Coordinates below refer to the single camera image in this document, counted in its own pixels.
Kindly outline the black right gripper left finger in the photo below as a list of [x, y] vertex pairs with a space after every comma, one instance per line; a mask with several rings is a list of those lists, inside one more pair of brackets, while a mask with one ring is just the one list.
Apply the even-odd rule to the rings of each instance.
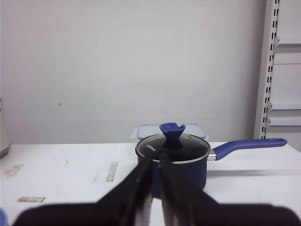
[[23, 211], [16, 226], [148, 226], [153, 166], [144, 158], [97, 202], [44, 205]]

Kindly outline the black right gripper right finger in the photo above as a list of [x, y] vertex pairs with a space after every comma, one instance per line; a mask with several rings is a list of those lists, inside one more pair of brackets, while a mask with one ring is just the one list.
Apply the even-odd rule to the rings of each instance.
[[270, 204], [220, 204], [184, 176], [166, 154], [159, 174], [164, 223], [167, 226], [299, 226], [290, 209]]

